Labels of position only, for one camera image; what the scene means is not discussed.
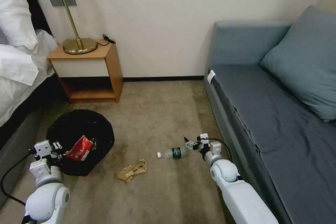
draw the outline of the red snack wrapper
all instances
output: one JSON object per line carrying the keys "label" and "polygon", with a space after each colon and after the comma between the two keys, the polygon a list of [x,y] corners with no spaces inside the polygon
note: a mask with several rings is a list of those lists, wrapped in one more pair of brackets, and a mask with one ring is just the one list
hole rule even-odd
{"label": "red snack wrapper", "polygon": [[85,136],[82,136],[73,146],[71,151],[65,156],[76,161],[84,161],[89,154],[91,147],[92,142]]}

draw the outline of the black baseboard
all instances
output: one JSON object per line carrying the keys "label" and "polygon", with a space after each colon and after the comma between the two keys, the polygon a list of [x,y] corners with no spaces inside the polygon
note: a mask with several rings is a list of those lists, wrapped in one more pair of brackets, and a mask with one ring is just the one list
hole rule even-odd
{"label": "black baseboard", "polygon": [[129,77],[123,78],[124,82],[145,82],[145,81],[201,81],[204,79],[203,75],[195,76],[168,76],[168,77]]}

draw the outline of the electrical outlet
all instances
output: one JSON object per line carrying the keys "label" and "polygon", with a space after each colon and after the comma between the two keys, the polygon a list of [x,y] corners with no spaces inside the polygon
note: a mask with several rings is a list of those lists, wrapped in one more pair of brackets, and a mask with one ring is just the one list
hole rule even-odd
{"label": "electrical outlet", "polygon": [[[64,6],[63,1],[62,0],[50,0],[51,5],[54,7],[57,6]],[[68,6],[77,6],[76,1],[75,0],[66,0]]]}

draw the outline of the beige carpet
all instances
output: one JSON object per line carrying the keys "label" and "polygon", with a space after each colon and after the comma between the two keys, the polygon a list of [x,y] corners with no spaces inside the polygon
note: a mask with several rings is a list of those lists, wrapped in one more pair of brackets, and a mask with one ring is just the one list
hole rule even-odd
{"label": "beige carpet", "polygon": [[[115,144],[87,177],[65,176],[71,200],[64,224],[225,223],[217,187],[200,154],[180,160],[158,159],[156,153],[184,146],[207,132],[220,137],[201,81],[125,83],[118,104],[53,104],[44,112],[38,140],[49,125],[73,109],[91,109],[112,124]],[[114,173],[144,158],[148,171],[126,183]],[[34,191],[32,176],[22,172],[13,194],[26,200]],[[21,223],[23,207],[8,200],[1,223]]]}

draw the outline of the crumpled paper bag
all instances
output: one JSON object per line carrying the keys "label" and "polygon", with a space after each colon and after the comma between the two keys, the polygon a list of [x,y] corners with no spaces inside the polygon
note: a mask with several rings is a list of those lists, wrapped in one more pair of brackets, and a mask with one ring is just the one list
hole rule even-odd
{"label": "crumpled paper bag", "polygon": [[115,173],[115,177],[120,180],[129,182],[135,175],[147,172],[147,162],[144,159],[140,159],[139,162],[131,164],[125,167],[121,171]]}

